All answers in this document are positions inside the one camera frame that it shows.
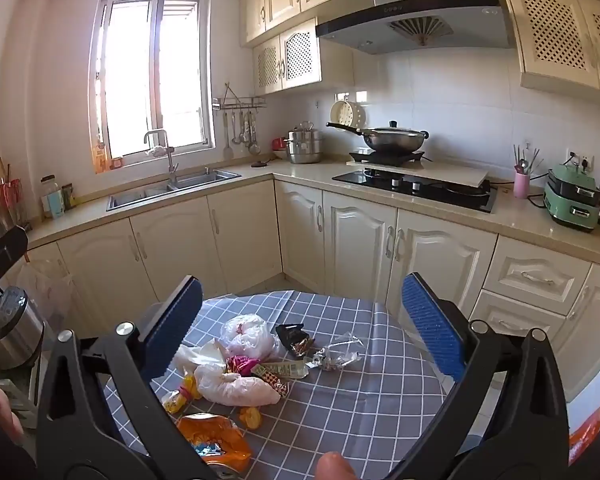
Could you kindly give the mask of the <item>person's right hand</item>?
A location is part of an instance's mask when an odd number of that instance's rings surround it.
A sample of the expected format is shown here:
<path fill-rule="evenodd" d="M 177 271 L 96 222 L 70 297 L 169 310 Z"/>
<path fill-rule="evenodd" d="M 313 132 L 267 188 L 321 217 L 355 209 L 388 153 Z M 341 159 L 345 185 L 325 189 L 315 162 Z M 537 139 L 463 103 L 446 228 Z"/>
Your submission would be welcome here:
<path fill-rule="evenodd" d="M 317 462 L 315 480 L 358 480 L 350 463 L 339 453 L 328 452 Z"/>

